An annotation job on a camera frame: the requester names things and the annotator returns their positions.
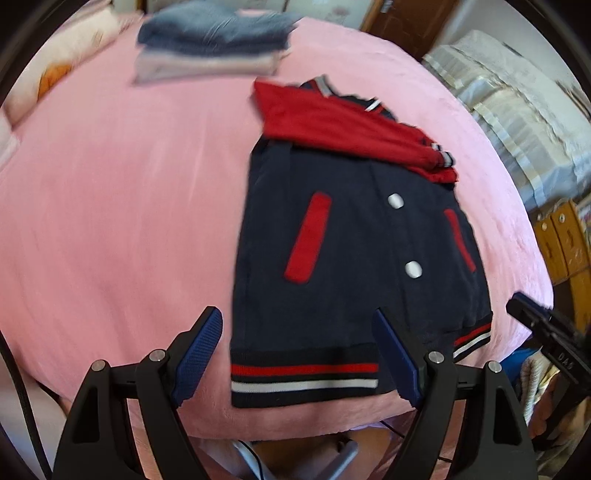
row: varsity jacket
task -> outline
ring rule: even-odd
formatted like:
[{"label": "varsity jacket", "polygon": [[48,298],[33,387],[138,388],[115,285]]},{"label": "varsity jacket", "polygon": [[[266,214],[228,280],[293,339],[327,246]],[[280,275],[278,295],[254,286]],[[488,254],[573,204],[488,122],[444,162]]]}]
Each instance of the varsity jacket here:
[{"label": "varsity jacket", "polygon": [[387,307],[431,350],[491,336],[453,157],[377,99],[256,81],[233,292],[232,404],[276,407],[395,389],[372,337]]}]

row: wall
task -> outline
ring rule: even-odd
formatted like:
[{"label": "wall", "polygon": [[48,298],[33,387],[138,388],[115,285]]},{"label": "wall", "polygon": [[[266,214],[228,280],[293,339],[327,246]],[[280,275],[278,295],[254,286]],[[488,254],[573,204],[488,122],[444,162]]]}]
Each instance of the wall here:
[{"label": "wall", "polygon": [[[148,12],[154,12],[181,0],[148,0]],[[281,11],[285,0],[211,0],[232,8],[255,8]],[[320,18],[345,27],[361,27],[372,0],[290,0],[288,12]],[[113,0],[115,9],[127,11],[135,0]]]},{"label": "wall", "polygon": [[578,85],[552,45],[505,0],[460,0],[435,45],[454,43],[470,30],[481,30],[511,46],[551,79]]},{"label": "wall", "polygon": [[135,0],[113,0],[116,12],[129,13],[135,11]]},{"label": "wall", "polygon": [[359,29],[370,4],[371,0],[290,0],[287,11]]}]

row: ribbed hem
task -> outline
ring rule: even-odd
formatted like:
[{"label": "ribbed hem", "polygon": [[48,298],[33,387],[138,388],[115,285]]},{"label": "ribbed hem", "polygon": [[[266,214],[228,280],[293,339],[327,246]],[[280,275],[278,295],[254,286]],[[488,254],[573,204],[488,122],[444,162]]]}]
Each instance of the ribbed hem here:
[{"label": "ribbed hem", "polygon": [[232,405],[265,408],[374,395],[378,350],[350,348],[256,352],[232,349]]},{"label": "ribbed hem", "polygon": [[459,362],[474,350],[491,341],[492,312],[476,322],[474,326],[463,329],[453,344],[453,361]]}]

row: floor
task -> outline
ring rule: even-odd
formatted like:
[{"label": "floor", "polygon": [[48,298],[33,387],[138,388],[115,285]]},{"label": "floor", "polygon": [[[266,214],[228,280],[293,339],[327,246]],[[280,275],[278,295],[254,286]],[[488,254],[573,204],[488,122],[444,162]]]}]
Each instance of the floor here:
[{"label": "floor", "polygon": [[[64,399],[61,399],[60,405],[66,414],[72,407]],[[145,430],[134,427],[133,433],[144,475],[150,480],[161,480]],[[391,443],[391,433],[386,429],[367,428],[347,432],[347,436],[358,443],[359,452],[339,480],[369,478]],[[325,435],[258,442],[254,444],[254,450],[277,480],[310,480],[337,455],[336,446],[340,438],[340,435]],[[212,480],[255,478],[230,440],[189,439]]]}]

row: stack of folded clothes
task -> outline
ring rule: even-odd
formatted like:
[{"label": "stack of folded clothes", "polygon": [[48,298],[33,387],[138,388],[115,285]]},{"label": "stack of folded clothes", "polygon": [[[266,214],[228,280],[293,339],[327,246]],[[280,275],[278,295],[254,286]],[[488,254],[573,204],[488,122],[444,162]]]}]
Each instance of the stack of folded clothes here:
[{"label": "stack of folded clothes", "polygon": [[145,45],[137,81],[194,75],[272,75],[285,56],[299,17],[276,12],[240,15],[205,0],[173,5],[139,30]]}]

